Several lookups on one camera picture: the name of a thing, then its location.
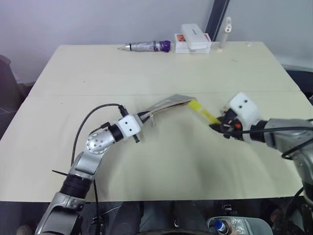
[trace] bottle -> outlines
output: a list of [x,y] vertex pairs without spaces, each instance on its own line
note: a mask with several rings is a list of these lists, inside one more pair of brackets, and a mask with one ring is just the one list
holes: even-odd
[[151,41],[141,43],[126,43],[125,48],[121,48],[126,51],[164,51],[169,52],[171,49],[170,41]]
[[231,229],[224,220],[216,220],[214,223],[214,227],[219,232],[219,234],[223,235],[231,234]]

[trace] white box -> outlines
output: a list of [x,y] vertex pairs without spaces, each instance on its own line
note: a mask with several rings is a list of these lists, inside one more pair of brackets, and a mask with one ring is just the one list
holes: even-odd
[[190,49],[183,34],[175,34],[175,53],[200,53],[206,54],[210,52],[212,41],[207,33],[204,33],[207,39],[207,47],[203,49]]
[[188,47],[191,50],[207,48],[207,38],[195,23],[186,23],[181,25],[181,32],[184,35]]

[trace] black pole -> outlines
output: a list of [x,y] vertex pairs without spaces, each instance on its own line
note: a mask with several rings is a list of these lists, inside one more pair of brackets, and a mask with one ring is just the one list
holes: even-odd
[[215,41],[230,0],[215,0],[205,32]]

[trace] purple cap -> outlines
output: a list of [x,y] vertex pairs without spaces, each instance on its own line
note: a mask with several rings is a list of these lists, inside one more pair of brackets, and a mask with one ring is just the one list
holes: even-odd
[[160,41],[160,49],[164,52],[169,52],[171,49],[171,42],[170,41]]

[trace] blue cap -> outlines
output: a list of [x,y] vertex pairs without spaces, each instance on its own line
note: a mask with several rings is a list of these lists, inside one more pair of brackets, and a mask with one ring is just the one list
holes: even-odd
[[223,222],[220,220],[215,221],[214,223],[214,228],[215,229],[221,229],[221,227],[223,226]]

